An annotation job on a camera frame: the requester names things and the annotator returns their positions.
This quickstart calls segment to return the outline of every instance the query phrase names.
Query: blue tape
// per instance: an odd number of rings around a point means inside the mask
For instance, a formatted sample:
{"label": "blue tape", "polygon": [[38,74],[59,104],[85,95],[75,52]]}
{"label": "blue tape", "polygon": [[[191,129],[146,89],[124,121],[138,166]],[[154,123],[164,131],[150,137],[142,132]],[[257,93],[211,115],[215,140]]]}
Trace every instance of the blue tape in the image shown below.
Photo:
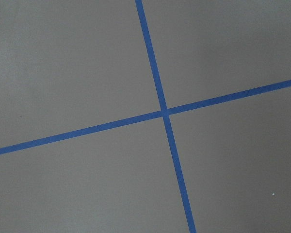
{"label": "blue tape", "polygon": [[75,131],[62,133],[62,134],[58,134],[58,135],[54,135],[50,137],[45,137],[45,138],[41,138],[41,139],[29,141],[29,142],[24,142],[24,143],[20,143],[20,144],[8,146],[8,147],[3,147],[3,148],[0,148],[0,154],[5,154],[5,153],[17,151],[17,150],[24,150],[31,147],[37,147],[37,146],[45,145],[48,143],[70,139],[73,137],[79,137],[79,136],[90,134],[90,133],[96,133],[96,132],[109,130],[109,129],[113,129],[113,128],[117,128],[117,127],[121,127],[125,125],[134,124],[141,121],[151,120],[151,119],[159,118],[161,116],[162,116],[161,112],[157,111],[157,112],[148,113],[148,114],[144,114],[140,116],[126,118],[123,120],[117,120],[110,123],[88,127],[85,129],[75,130]]}
{"label": "blue tape", "polygon": [[170,122],[167,104],[166,104],[166,100],[165,100],[165,96],[164,96],[164,92],[163,92],[163,88],[162,88],[160,74],[159,74],[159,70],[157,67],[155,54],[154,54],[154,50],[153,50],[153,46],[152,46],[152,42],[151,42],[151,37],[150,37],[149,29],[147,26],[147,22],[146,22],[145,11],[144,11],[141,0],[135,0],[135,2],[136,2],[138,15],[139,15],[142,33],[144,35],[145,46],[146,46],[147,54],[148,54],[149,61],[150,61],[150,66],[151,66],[151,70],[152,70],[152,74],[153,74],[156,92],[157,92],[157,96],[158,96],[158,99],[160,102],[162,117],[164,120],[164,125],[165,125],[165,129],[166,129],[169,148],[171,151],[171,155],[172,155],[172,159],[173,159],[173,163],[174,163],[174,167],[175,167],[175,172],[176,172],[178,185],[179,185],[179,189],[180,189],[180,193],[181,193],[184,212],[186,215],[186,219],[188,222],[190,233],[196,233],[194,219],[193,219],[191,206],[190,206],[190,202],[189,202],[189,197],[188,197],[188,193],[187,193],[184,178],[183,178],[183,173],[182,173],[181,164],[180,164],[180,160],[179,160],[178,150],[176,147],[175,137],[174,137],[174,133],[173,133],[173,130],[171,127],[171,122]]}
{"label": "blue tape", "polygon": [[245,98],[249,96],[262,94],[265,92],[276,91],[276,90],[290,87],[290,86],[291,86],[291,80],[287,80],[287,81],[283,81],[279,83],[274,83],[274,84],[270,84],[266,86],[249,89],[246,91],[240,91],[240,92],[236,92],[236,93],[225,95],[225,96],[215,97],[208,100],[202,100],[199,102],[189,103],[182,106],[170,108],[168,109],[168,114],[172,115],[176,113],[182,113],[182,112],[186,112],[186,111],[197,109],[197,108],[203,108],[203,107],[207,107],[207,106],[211,106],[211,105],[215,105],[215,104],[219,104],[223,102],[228,102],[232,100],[237,100],[237,99],[241,99],[241,98]]}

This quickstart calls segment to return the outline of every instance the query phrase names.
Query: gray floor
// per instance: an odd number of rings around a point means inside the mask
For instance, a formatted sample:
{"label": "gray floor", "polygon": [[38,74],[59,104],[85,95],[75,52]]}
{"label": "gray floor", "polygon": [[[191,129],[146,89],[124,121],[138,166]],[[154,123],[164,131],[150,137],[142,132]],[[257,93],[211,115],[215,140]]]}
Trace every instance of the gray floor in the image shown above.
{"label": "gray floor", "polygon": [[[168,107],[291,79],[291,1],[144,0]],[[0,0],[0,148],[160,106],[130,0]],[[199,233],[291,233],[291,87],[170,116]],[[0,233],[189,232],[161,118],[0,155]]]}

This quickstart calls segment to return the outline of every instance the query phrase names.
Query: gray surface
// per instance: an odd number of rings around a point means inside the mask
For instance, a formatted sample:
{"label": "gray surface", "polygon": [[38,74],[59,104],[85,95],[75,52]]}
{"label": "gray surface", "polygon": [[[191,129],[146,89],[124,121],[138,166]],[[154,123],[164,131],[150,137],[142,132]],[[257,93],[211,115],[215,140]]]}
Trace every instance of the gray surface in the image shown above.
{"label": "gray surface", "polygon": [[0,147],[158,109],[134,2],[0,0]]}
{"label": "gray surface", "polygon": [[168,107],[291,79],[291,0],[144,0]]}
{"label": "gray surface", "polygon": [[188,232],[161,119],[0,156],[0,233]]}
{"label": "gray surface", "polygon": [[291,88],[171,120],[198,232],[291,233]]}

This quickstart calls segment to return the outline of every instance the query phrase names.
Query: vertical blue line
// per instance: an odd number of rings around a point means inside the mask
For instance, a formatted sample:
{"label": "vertical blue line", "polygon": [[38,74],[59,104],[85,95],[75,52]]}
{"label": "vertical blue line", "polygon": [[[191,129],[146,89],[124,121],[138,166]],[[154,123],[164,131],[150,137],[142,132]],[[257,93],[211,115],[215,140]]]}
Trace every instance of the vertical blue line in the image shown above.
{"label": "vertical blue line", "polygon": [[188,197],[188,193],[186,190],[186,186],[185,186],[185,182],[184,182],[184,178],[183,178],[183,173],[182,173],[182,169],[181,169],[181,164],[180,164],[180,160],[179,160],[179,155],[178,155],[178,151],[177,151],[177,147],[176,147],[175,137],[174,137],[174,133],[172,130],[172,126],[171,126],[171,122],[170,122],[170,118],[169,118],[169,114],[168,114],[168,109],[167,109],[167,104],[166,104],[166,100],[165,100],[165,96],[164,96],[164,92],[163,92],[163,88],[162,88],[159,69],[157,67],[157,63],[156,63],[156,59],[155,59],[155,55],[154,55],[154,50],[153,50],[153,46],[152,46],[152,42],[151,42],[151,37],[150,37],[149,29],[147,26],[147,22],[146,22],[145,11],[144,11],[141,0],[135,0],[135,2],[136,2],[138,15],[139,15],[142,33],[144,35],[145,46],[146,46],[147,54],[148,54],[149,61],[150,61],[150,66],[151,66],[153,79],[154,79],[154,83],[155,83],[155,88],[156,88],[157,96],[158,96],[161,111],[162,111],[162,117],[164,120],[164,125],[165,125],[165,129],[166,129],[169,148],[170,148],[170,152],[171,152],[174,167],[175,167],[175,172],[176,172],[177,181],[178,181],[178,185],[179,185],[179,189],[180,189],[180,193],[181,193],[184,212],[186,215],[186,219],[188,222],[190,233],[196,233],[194,219],[193,219],[191,206],[190,206],[190,202],[189,202],[189,197]]}

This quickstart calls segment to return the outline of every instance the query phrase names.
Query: blue grid line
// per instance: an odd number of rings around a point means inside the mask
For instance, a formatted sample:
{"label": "blue grid line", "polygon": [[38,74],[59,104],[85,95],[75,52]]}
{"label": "blue grid line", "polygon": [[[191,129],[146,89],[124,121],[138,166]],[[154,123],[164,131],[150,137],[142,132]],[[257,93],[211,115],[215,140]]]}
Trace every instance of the blue grid line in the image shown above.
{"label": "blue grid line", "polygon": [[[190,111],[190,110],[194,110],[194,109],[198,109],[198,108],[203,108],[203,107],[207,107],[207,106],[211,106],[211,105],[215,105],[215,104],[220,104],[220,103],[228,102],[228,101],[232,101],[232,100],[242,99],[242,98],[246,98],[249,96],[254,96],[254,95],[258,95],[258,94],[262,94],[262,93],[266,93],[266,92],[270,92],[270,91],[276,91],[276,90],[279,90],[282,88],[287,88],[287,87],[291,87],[291,80],[283,81],[280,83],[274,83],[274,84],[267,85],[267,86],[261,86],[261,87],[257,87],[254,89],[241,91],[241,92],[237,92],[237,93],[233,93],[233,94],[229,94],[229,95],[225,95],[225,96],[215,97],[215,98],[208,99],[208,100],[202,100],[199,102],[189,103],[189,104],[185,104],[185,105],[174,107],[174,108],[169,108],[168,113],[170,115],[182,113],[182,112],[186,112],[186,111]],[[138,123],[138,122],[142,122],[142,121],[146,121],[146,120],[151,120],[151,119],[155,119],[155,118],[159,118],[159,117],[162,117],[162,113],[161,113],[161,111],[156,111],[153,113],[143,114],[143,115],[139,115],[139,116],[133,116],[130,118],[117,120],[117,121],[113,121],[113,122],[109,122],[109,123],[105,123],[105,124],[101,124],[101,125],[96,125],[96,126],[92,126],[92,127],[88,127],[88,128],[84,128],[84,129],[79,129],[79,130],[70,131],[70,132],[66,132],[66,133],[62,133],[62,134],[57,134],[57,135],[53,135],[53,136],[49,136],[49,137],[45,137],[45,138],[40,138],[40,139],[36,139],[33,141],[28,141],[28,142],[0,148],[0,155],[10,153],[13,151],[17,151],[17,150],[25,150],[25,149],[28,149],[31,147],[37,147],[37,146],[45,145],[48,143],[67,140],[67,139],[70,139],[73,137],[79,137],[82,135],[87,135],[87,134],[97,133],[97,132],[104,131],[104,130],[114,129],[117,127],[130,125],[130,124],[134,124],[134,123]]]}
{"label": "blue grid line", "polygon": [[180,194],[181,194],[181,198],[182,198],[182,203],[183,203],[183,207],[184,207],[186,220],[188,223],[190,233],[196,233],[194,219],[193,219],[191,206],[190,206],[190,201],[189,201],[188,193],[186,190],[185,181],[183,178],[181,163],[179,160],[179,155],[178,155],[178,150],[177,150],[177,146],[176,146],[176,142],[175,142],[175,137],[174,137],[174,133],[172,130],[172,126],[171,126],[171,122],[170,122],[170,118],[169,118],[169,114],[168,114],[168,109],[167,109],[167,104],[166,104],[164,91],[163,91],[163,87],[162,87],[162,83],[161,83],[159,69],[157,67],[155,54],[154,54],[154,50],[153,50],[153,46],[152,46],[152,42],[151,42],[150,32],[149,32],[147,22],[146,22],[145,11],[144,11],[141,0],[135,0],[135,2],[136,2],[136,7],[137,7],[137,11],[138,11],[138,16],[139,16],[139,20],[140,20],[142,33],[143,33],[144,40],[145,40],[145,46],[146,46],[147,54],[149,57],[149,62],[150,62],[152,74],[153,74],[156,92],[157,92],[157,96],[158,96],[158,99],[160,102],[162,117],[163,117],[163,121],[164,121],[164,125],[165,125],[165,130],[166,130],[166,134],[167,134],[167,139],[168,139],[168,144],[169,144],[171,156],[172,156],[173,163],[174,163],[174,168],[175,168],[175,172],[176,172],[176,176],[177,176],[177,181],[178,181],[178,185],[179,185],[179,189],[180,189]]}

